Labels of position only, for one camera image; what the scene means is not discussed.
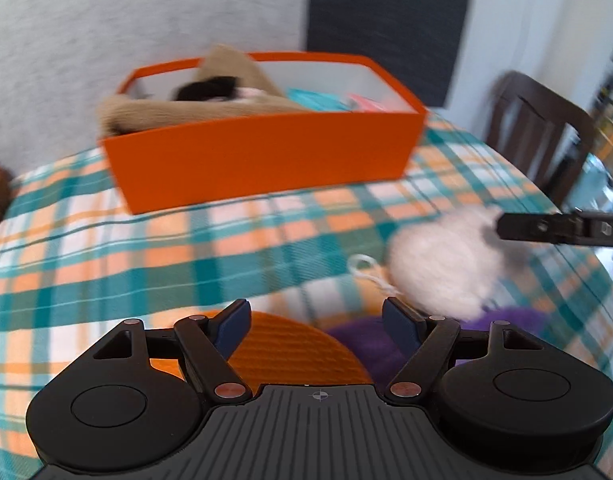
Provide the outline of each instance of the orange fabric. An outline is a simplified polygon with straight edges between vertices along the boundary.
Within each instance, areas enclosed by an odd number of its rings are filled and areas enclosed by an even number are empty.
[[[424,105],[372,60],[312,52],[262,52],[256,60],[335,61],[376,72],[417,111],[238,117],[101,139],[133,214],[253,194],[393,180],[423,132]],[[193,68],[200,58],[139,68],[139,77]]]
[[[158,370],[182,376],[177,361],[151,359],[151,364]],[[229,364],[253,392],[261,384],[371,383],[355,355],[333,337],[264,312],[253,312],[251,331]]]

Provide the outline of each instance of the table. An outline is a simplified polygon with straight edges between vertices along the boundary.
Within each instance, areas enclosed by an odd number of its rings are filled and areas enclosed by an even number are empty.
[[[282,192],[132,217],[98,149],[21,176],[0,225],[0,479],[39,462],[25,432],[32,395],[120,319],[147,328],[248,298],[319,328],[379,312],[348,274],[378,261],[401,225],[460,204],[552,210],[506,160],[431,117],[405,178]],[[539,246],[494,301],[551,313],[542,336],[613,379],[613,282],[587,248]],[[613,424],[599,466],[613,478]]]

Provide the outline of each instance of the gray wall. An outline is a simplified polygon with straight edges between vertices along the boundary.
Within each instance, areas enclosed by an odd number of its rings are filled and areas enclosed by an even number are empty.
[[[0,0],[0,162],[15,173],[95,145],[96,104],[138,66],[215,42],[296,50],[306,0]]]

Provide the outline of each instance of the orange box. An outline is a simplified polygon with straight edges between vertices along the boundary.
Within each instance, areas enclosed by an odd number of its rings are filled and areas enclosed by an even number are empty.
[[[394,111],[229,118],[106,137],[100,142],[131,213],[403,175],[427,111],[377,63],[312,52],[251,57],[283,90],[355,93]],[[118,92],[168,100],[171,91],[191,81],[200,61],[139,68]]]

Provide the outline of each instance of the teal stripe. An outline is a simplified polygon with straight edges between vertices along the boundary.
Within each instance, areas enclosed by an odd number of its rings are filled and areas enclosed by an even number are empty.
[[[7,211],[6,218],[15,218],[74,196],[100,193],[113,186],[110,174],[106,170],[84,176],[70,176],[48,187],[17,197]]]
[[[1,431],[17,431],[18,433],[26,432],[26,422],[24,417],[12,418],[0,413],[0,430]]]
[[[427,128],[420,142],[422,146],[441,146],[451,142],[460,142],[470,146],[483,144],[481,140],[474,137],[469,132],[457,130],[455,128],[449,130],[439,130],[435,128]]]
[[[321,208],[321,206],[318,205],[317,201],[314,199],[314,197],[312,197],[311,193],[312,192],[310,191],[303,192],[303,195],[304,195],[303,200],[305,201],[305,203],[308,204],[309,208],[304,208],[300,211],[291,212],[288,214],[285,214],[283,212],[282,216],[285,219],[285,221],[293,221],[293,220],[301,220],[301,219],[317,219],[317,218],[323,219],[323,218],[326,218],[326,216],[330,214],[329,210],[325,210]],[[190,214],[189,233],[191,233],[190,234],[191,238],[194,239],[195,243],[210,242],[216,238],[224,238],[231,234],[243,234],[243,233],[247,233],[251,231],[250,227],[245,228],[246,225],[250,225],[250,221],[251,221],[250,219],[246,219],[245,221],[241,223],[235,222],[235,221],[227,222],[225,224],[226,227],[223,231],[221,229],[221,226],[216,226],[214,224],[211,224],[208,221],[208,210],[213,206],[215,205],[198,204],[194,206],[189,206],[188,208],[184,208],[184,211]],[[342,214],[345,212],[349,212],[351,210],[357,210],[357,207],[356,206],[340,206],[339,209],[335,210],[335,212]],[[87,231],[89,229],[93,229],[93,228],[97,228],[101,226],[129,225],[129,226],[139,227],[139,226],[142,226],[145,222],[147,222],[150,219],[160,218],[162,216],[167,216],[170,214],[171,214],[171,211],[164,210],[164,211],[157,211],[157,212],[148,213],[148,214],[131,216],[125,220],[107,220],[107,221],[100,221],[100,222],[92,222],[85,226],[80,226],[77,228],[70,229],[69,231],[51,234],[49,236],[40,238],[39,240],[36,240],[33,242],[20,241],[19,245],[17,246],[0,249],[0,254],[8,253],[10,251],[22,250],[22,249],[28,248],[29,246],[36,245],[39,243],[51,242],[55,240],[56,238],[66,237],[68,235],[77,234],[82,231]],[[168,246],[166,243],[164,243],[167,239],[170,239],[170,238],[169,237],[157,237],[157,236],[154,237],[151,235],[146,236],[146,234],[142,236],[132,234],[132,240],[127,240],[126,242],[119,242],[119,243],[133,243],[135,241],[136,244],[139,244],[140,242],[143,242],[144,240],[149,240],[149,243],[151,242],[151,240],[161,240],[163,246]]]
[[[70,165],[65,166],[63,169],[74,168],[76,170],[80,170],[81,168],[85,168],[94,162],[102,160],[103,158],[105,158],[104,153],[97,148],[84,150],[83,152],[75,153],[74,160],[72,160]],[[17,177],[15,182],[17,184],[31,184],[33,182],[44,180],[46,177],[55,172],[56,165],[57,164],[47,164],[46,166],[42,166],[41,168],[38,168],[38,170],[30,171],[23,176]]]
[[[193,304],[213,306],[337,277],[347,273],[347,256],[364,250],[365,240],[372,240],[373,247],[383,247],[395,228],[394,222],[387,222],[343,234],[322,234],[257,253],[166,267],[134,267],[104,279],[105,290],[110,291],[107,296],[99,295],[98,280],[64,285],[49,282],[37,290],[3,294],[0,332],[144,316]],[[352,307],[360,305],[357,298]]]
[[[42,467],[39,458],[30,458],[0,449],[0,480],[32,477]]]

